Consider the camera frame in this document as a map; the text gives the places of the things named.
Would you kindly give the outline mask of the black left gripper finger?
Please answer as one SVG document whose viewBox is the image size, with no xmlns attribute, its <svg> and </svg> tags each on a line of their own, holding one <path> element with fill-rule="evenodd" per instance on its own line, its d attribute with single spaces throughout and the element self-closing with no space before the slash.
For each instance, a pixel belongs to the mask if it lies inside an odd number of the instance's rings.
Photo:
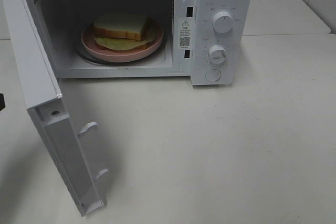
<svg viewBox="0 0 336 224">
<path fill-rule="evenodd" d="M 0 93 L 0 111 L 6 108 L 4 95 Z"/>
</svg>

